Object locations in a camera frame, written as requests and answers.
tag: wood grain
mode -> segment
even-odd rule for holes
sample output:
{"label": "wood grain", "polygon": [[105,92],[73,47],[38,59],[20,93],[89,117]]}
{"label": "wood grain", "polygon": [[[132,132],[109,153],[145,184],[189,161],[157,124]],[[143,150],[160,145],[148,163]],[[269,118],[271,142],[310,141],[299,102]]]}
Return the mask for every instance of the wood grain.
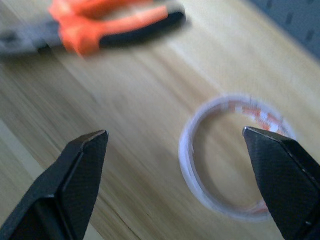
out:
{"label": "wood grain", "polygon": [[[1,0],[0,30],[49,5]],[[202,103],[242,93],[278,109],[319,160],[319,62],[245,0],[183,5],[188,26],[142,45],[84,59],[55,49],[0,64],[0,224],[67,142],[106,129],[86,239],[282,239],[272,220],[239,222],[202,206],[182,177],[179,137]],[[241,137],[246,124],[208,119],[194,143],[212,191],[241,206],[260,197]]]}

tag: clear tape roll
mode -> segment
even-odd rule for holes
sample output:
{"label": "clear tape roll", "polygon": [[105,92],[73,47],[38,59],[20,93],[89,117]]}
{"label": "clear tape roll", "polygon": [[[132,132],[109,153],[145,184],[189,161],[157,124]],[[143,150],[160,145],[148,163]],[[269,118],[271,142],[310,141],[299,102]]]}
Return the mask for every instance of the clear tape roll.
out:
{"label": "clear tape roll", "polygon": [[218,97],[199,108],[192,119],[188,121],[179,141],[179,161],[182,175],[194,196],[208,209],[220,212],[231,218],[261,222],[270,218],[268,208],[263,201],[254,207],[235,208],[223,204],[214,198],[203,185],[195,167],[193,158],[193,140],[200,123],[209,115],[220,115],[223,112],[239,113],[258,122],[264,130],[276,132],[296,139],[292,127],[283,116],[272,107],[243,95],[228,95]]}

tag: pliers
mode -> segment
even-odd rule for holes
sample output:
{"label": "pliers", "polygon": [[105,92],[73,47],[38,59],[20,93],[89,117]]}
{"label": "pliers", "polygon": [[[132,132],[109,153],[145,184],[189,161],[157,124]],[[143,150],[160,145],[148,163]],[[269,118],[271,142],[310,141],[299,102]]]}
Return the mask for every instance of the pliers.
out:
{"label": "pliers", "polygon": [[160,5],[125,18],[104,15],[132,4],[159,0],[53,0],[41,22],[0,33],[0,59],[38,53],[56,46],[85,56],[100,48],[139,42],[186,19],[182,7]]}

